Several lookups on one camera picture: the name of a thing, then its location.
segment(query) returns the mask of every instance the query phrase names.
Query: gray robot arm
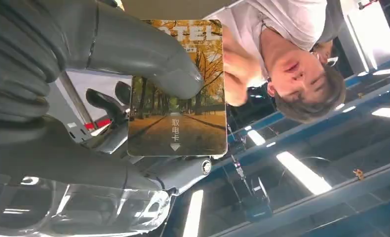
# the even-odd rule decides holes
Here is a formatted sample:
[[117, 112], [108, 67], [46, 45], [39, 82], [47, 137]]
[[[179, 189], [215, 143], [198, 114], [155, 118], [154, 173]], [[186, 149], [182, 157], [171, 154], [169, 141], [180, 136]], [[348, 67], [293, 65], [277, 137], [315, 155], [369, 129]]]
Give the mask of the gray robot arm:
[[0, 0], [0, 120], [48, 110], [47, 83], [66, 68], [144, 76], [188, 99], [202, 86], [171, 36], [95, 0]]

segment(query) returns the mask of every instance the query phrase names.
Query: man's ear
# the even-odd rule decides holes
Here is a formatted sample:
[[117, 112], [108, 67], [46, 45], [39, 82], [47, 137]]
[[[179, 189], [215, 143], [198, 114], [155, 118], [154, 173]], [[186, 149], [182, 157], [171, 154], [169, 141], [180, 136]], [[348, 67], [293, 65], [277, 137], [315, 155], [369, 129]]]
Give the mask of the man's ear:
[[276, 92], [275, 87], [273, 86], [272, 82], [269, 81], [268, 82], [268, 95], [275, 97], [275, 92]]

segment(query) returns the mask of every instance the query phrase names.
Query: transparent plastic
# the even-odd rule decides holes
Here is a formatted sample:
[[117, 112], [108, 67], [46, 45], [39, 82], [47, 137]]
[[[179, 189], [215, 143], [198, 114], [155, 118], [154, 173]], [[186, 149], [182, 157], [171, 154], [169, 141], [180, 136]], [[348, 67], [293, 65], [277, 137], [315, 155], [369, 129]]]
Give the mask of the transparent plastic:
[[165, 191], [65, 184], [25, 177], [1, 185], [0, 237], [124, 237], [159, 227], [170, 209]]

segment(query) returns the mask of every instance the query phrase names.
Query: white arrow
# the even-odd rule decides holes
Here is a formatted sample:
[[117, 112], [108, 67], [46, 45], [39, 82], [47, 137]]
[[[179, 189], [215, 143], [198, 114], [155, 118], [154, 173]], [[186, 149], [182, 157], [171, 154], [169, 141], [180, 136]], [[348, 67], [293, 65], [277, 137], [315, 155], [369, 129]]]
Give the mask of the white arrow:
[[170, 147], [176, 151], [177, 149], [179, 149], [179, 147], [181, 146], [181, 144], [179, 143], [170, 143]]

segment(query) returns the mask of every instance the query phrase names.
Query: card with autumn trees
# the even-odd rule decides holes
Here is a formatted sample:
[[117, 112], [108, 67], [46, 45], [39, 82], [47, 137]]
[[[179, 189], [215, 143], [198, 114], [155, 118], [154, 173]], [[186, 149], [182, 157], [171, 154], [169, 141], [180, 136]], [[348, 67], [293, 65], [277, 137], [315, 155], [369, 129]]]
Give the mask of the card with autumn trees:
[[128, 153], [205, 156], [227, 151], [222, 26], [217, 20], [147, 20], [179, 41], [204, 78], [189, 100], [163, 93], [146, 78], [132, 81]]

